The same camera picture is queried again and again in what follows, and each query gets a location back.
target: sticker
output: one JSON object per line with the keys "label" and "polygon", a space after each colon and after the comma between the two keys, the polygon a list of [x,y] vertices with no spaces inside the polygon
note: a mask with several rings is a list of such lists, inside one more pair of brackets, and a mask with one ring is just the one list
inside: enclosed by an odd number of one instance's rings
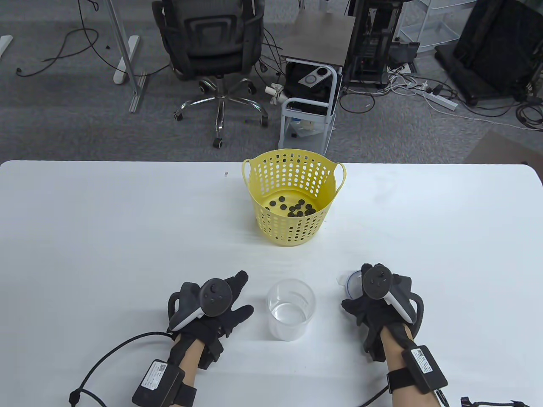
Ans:
{"label": "sticker", "polygon": [[155,390],[159,386],[160,379],[162,379],[166,366],[166,363],[155,360],[141,382],[142,387],[149,390]]}
{"label": "sticker", "polygon": [[413,357],[415,358],[416,364],[419,365],[419,368],[424,374],[432,372],[432,367],[428,363],[428,359],[424,356],[420,348],[411,350]]}

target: gray carpet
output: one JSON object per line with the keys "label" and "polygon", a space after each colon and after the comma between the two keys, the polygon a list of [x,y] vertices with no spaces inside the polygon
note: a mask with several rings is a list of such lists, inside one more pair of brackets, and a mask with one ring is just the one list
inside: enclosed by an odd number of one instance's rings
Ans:
{"label": "gray carpet", "polygon": [[[315,8],[315,2],[308,2]],[[151,72],[168,61],[150,12],[150,1],[119,0],[127,33],[142,36],[136,70]],[[96,49],[112,64],[119,61],[106,11],[95,13],[84,2],[89,27],[100,32]],[[297,2],[267,0],[266,27],[280,45],[294,20]],[[345,0],[331,0],[331,9],[343,13]],[[413,12],[409,18],[418,16]],[[465,16],[448,16],[461,25]],[[241,161],[277,147],[280,109],[271,106],[262,92],[255,97],[270,114],[269,127],[258,125],[259,115],[241,105],[226,109],[225,145],[211,147],[214,138],[213,105],[189,108],[176,122],[173,111],[183,101],[198,96],[194,81],[179,82],[168,69],[148,79],[138,113],[128,113],[128,84],[113,83],[113,70],[88,50],[58,61],[44,73],[18,78],[15,69],[30,73],[44,66],[41,59],[54,56],[66,32],[78,28],[74,0],[42,2],[3,0],[0,35],[14,41],[0,60],[0,163],[7,160],[131,160],[131,161]],[[86,46],[83,33],[70,38],[65,52]],[[418,56],[420,74],[446,80],[433,52]],[[257,76],[254,82],[262,90]],[[264,79],[271,82],[272,76]],[[350,96],[346,107],[364,109],[367,97]],[[495,105],[507,104],[498,101]],[[484,122],[473,122],[432,111],[419,97],[395,94],[377,98],[364,115],[337,110],[336,130],[327,156],[342,162],[460,163],[489,130],[543,151],[541,133]],[[456,112],[472,116],[464,108]],[[513,112],[497,118],[519,125]]]}

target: glove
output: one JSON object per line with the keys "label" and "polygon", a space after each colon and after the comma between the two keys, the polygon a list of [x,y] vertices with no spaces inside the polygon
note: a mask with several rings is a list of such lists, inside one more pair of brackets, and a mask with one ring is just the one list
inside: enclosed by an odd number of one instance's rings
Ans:
{"label": "glove", "polygon": [[[232,304],[238,299],[239,293],[248,279],[247,273],[240,271],[235,276],[225,280],[232,290]],[[232,330],[249,318],[254,310],[251,305],[245,305],[232,311],[231,305],[229,309],[219,316],[210,317],[204,315],[179,330],[182,338],[199,339],[206,345],[198,367],[207,369],[211,362],[218,360],[220,353],[223,351],[218,339],[223,336],[228,338]]]}
{"label": "glove", "polygon": [[[362,277],[371,269],[371,264],[364,264],[361,268]],[[366,294],[355,300],[343,300],[341,306],[349,314],[356,317],[356,325],[366,325],[369,329],[364,341],[364,351],[369,353],[374,361],[384,362],[384,348],[381,341],[383,327],[394,323],[405,323],[393,306],[385,300],[373,300]]]}

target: office chair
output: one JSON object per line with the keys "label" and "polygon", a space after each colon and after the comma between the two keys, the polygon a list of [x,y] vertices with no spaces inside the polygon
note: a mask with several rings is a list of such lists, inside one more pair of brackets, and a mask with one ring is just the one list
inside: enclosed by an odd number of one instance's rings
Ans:
{"label": "office chair", "polygon": [[244,78],[230,89],[224,81],[224,75],[230,73],[249,74],[260,58],[264,0],[162,0],[152,6],[175,75],[180,80],[203,77],[199,85],[205,96],[183,103],[174,113],[175,119],[182,120],[183,110],[189,106],[218,101],[215,148],[223,145],[226,101],[252,106],[262,114],[261,126],[267,127],[268,114],[259,103],[232,94],[244,85],[249,94],[255,94],[251,80]]}

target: yellow plastic basket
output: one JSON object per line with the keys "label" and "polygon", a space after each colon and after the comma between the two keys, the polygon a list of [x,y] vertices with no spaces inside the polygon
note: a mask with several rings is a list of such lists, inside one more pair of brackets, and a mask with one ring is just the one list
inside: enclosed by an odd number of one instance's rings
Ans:
{"label": "yellow plastic basket", "polygon": [[[245,173],[247,164],[249,179]],[[315,152],[293,149],[269,151],[245,160],[243,180],[251,194],[260,230],[282,246],[296,246],[310,240],[345,183],[347,171],[339,164],[343,168],[343,181],[336,189],[337,165]],[[296,209],[293,213],[302,211],[304,215],[289,217],[291,207]]]}

